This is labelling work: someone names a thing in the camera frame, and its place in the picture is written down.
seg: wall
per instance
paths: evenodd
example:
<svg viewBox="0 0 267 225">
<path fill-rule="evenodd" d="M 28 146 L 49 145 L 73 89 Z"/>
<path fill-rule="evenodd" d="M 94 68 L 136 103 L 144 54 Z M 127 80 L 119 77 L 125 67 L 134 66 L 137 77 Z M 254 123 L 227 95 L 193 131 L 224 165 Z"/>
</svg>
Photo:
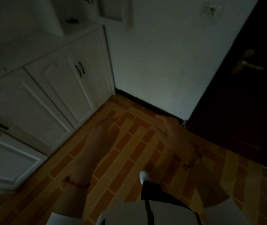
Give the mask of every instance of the wall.
<svg viewBox="0 0 267 225">
<path fill-rule="evenodd" d="M 133 0 L 133 29 L 106 26 L 116 88 L 188 119 L 257 0 Z"/>
<path fill-rule="evenodd" d="M 0 43 L 37 29 L 24 0 L 0 0 Z"/>
</svg>

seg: shirt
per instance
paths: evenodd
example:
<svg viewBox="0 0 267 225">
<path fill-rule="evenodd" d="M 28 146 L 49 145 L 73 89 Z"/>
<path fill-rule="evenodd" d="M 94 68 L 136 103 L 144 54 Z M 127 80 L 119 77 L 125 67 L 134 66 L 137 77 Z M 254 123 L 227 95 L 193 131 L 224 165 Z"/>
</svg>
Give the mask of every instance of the shirt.
<svg viewBox="0 0 267 225">
<path fill-rule="evenodd" d="M 186 224 L 198 225 L 196 215 L 193 211 L 176 206 L 173 204 L 149 201 L 150 208 L 154 216 L 154 224 Z M 228 198 L 224 202 L 204 209 L 211 225 L 249 225 L 244 214 L 233 202 L 232 198 Z M 147 212 L 145 209 L 145 201 L 124 203 L 116 208 L 109 208 L 102 212 L 96 225 L 101 225 L 105 219 L 106 225 L 143 225 L 147 224 Z M 56 213 L 52 213 L 47 225 L 82 225 L 81 218 L 71 218 Z"/>
</svg>

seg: white shoe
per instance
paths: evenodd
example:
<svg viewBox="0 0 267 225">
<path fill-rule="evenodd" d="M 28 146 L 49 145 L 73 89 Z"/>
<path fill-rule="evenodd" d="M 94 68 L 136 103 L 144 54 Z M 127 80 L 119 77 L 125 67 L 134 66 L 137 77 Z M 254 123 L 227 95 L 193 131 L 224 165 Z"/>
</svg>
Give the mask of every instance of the white shoe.
<svg viewBox="0 0 267 225">
<path fill-rule="evenodd" d="M 144 181 L 150 181 L 150 178 L 145 170 L 142 170 L 140 172 L 140 182 L 143 185 Z"/>
</svg>

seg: person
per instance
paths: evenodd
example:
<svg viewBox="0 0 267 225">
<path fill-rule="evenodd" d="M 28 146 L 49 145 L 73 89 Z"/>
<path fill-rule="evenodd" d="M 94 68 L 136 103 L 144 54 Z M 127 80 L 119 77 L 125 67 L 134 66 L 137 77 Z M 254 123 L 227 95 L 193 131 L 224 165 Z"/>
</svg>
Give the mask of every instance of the person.
<svg viewBox="0 0 267 225">
<path fill-rule="evenodd" d="M 166 133 L 159 127 L 153 126 L 166 148 L 185 154 L 184 167 L 191 173 L 209 224 L 249 224 L 233 200 L 215 181 L 211 171 L 203 163 L 201 154 L 187 144 L 186 130 L 175 118 L 161 115 L 155 117 L 166 126 Z M 116 118 L 105 118 L 92 128 L 47 225 L 82 224 L 82 214 L 92 174 L 98 162 L 110 151 L 119 134 L 119 129 L 110 129 L 114 121 Z M 140 173 L 140 180 L 143 185 L 142 201 L 128 202 L 114 209 L 105 210 L 99 216 L 96 225 L 201 224 L 197 213 L 175 197 L 163 192 L 158 184 L 150 182 L 145 171 Z"/>
</svg>

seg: patterned floor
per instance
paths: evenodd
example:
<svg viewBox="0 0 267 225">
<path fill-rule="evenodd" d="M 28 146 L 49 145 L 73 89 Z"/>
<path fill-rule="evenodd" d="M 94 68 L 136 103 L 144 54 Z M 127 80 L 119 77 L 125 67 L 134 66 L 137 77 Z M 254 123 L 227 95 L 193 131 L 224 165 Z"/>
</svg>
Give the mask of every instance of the patterned floor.
<svg viewBox="0 0 267 225">
<path fill-rule="evenodd" d="M 120 135 L 113 150 L 99 163 L 89 189 L 84 224 L 95 224 L 107 207 L 139 201 L 140 170 L 146 169 L 153 182 L 202 212 L 200 197 L 179 155 L 166 150 L 151 125 L 162 127 L 154 113 L 120 96 L 109 99 L 64 143 L 64 145 L 11 197 L 0 196 L 0 224 L 45 224 L 63 192 L 61 181 L 71 173 L 92 126 L 103 117 L 118 117 Z M 267 169 L 232 151 L 189 132 L 193 147 L 203 153 L 206 165 L 230 194 L 252 225 L 267 224 Z"/>
</svg>

